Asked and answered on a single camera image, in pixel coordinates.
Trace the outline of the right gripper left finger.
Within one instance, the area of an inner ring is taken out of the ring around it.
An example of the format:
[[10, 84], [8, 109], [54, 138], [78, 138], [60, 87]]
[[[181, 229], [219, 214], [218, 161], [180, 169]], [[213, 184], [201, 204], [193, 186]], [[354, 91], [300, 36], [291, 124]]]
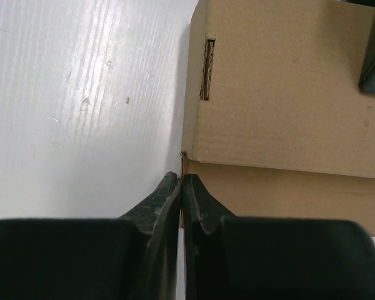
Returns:
[[174, 299], [181, 180], [115, 219], [0, 219], [0, 299]]

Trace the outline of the cardboard box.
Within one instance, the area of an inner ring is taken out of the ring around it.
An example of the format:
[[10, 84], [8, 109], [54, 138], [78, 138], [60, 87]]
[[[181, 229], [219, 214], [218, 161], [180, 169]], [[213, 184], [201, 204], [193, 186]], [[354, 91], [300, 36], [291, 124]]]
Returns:
[[182, 171], [241, 216], [354, 221], [375, 236], [375, 7], [199, 1]]

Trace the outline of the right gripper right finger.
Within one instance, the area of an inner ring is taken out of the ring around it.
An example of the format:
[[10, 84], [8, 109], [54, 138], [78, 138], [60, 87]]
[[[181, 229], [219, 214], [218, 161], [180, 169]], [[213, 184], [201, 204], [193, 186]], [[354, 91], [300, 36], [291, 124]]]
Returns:
[[187, 299], [375, 299], [375, 245], [344, 220], [239, 217], [182, 181]]

